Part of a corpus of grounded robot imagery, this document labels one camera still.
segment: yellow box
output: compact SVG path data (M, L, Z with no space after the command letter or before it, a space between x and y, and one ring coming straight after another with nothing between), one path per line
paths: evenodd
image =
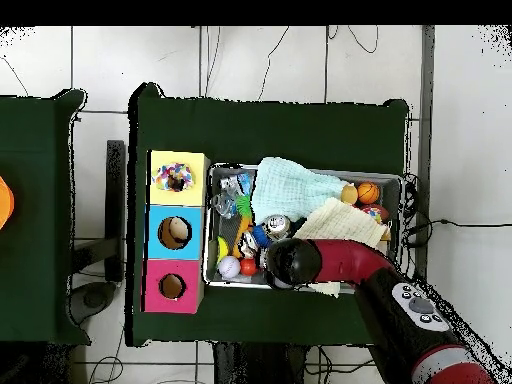
M210 161L203 153L151 151L151 165L147 172L174 162L190 168L194 185L180 192L160 190L154 183L149 188L149 203L168 206L204 206L206 196L206 172Z

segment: stacked boxes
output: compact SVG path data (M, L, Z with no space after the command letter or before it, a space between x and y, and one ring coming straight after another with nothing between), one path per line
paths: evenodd
M182 191L162 190L155 183L149 186L142 310L194 314L203 297L201 264L209 161L202 153L153 150L148 154L147 172L173 163L187 165L194 184Z

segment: red robot arm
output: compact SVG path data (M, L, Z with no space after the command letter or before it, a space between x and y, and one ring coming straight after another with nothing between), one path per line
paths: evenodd
M374 358L393 363L379 367L390 384L495 384L432 302L377 250L349 240L287 239L268 249L266 262L290 285L350 282Z

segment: plastic bin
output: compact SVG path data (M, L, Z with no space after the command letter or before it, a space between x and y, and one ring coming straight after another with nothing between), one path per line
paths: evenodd
M239 165L234 168L233 164L216 163L210 166L208 170L208 187L206 202L206 226L204 237L204 257L203 257L203 278L207 284L221 287L242 287L270 289L266 283L256 274L249 277L238 275L233 279L226 281L217 271L217 236L223 237L230 247L233 246L240 216L236 215L231 219L222 218L212 207L211 199L220 193L219 180L230 175L236 175L247 172L254 182L256 177L257 165ZM311 169L318 174L334 175L356 185L364 181L375 183L380 189L379 199L375 202L382 205L389 212L388 225L391 229L391 241L388 243L387 256L394 261L400 262L402 249L400 248L400 239L403 231L403 206L404 206L404 181L398 175L374 174L362 172L346 172ZM342 292L353 292L348 284L342 285Z

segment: green table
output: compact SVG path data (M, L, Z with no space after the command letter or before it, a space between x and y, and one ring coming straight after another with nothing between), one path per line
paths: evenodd
M84 93L0 97L0 175L14 211L0 230L0 340L83 344L68 317L71 275L69 131Z
M353 295L207 286L195 315L140 312L146 155L149 149L202 152L212 163L244 164L281 156L307 168L401 175L407 104L242 103L160 93L142 84L129 105L127 342L370 343Z

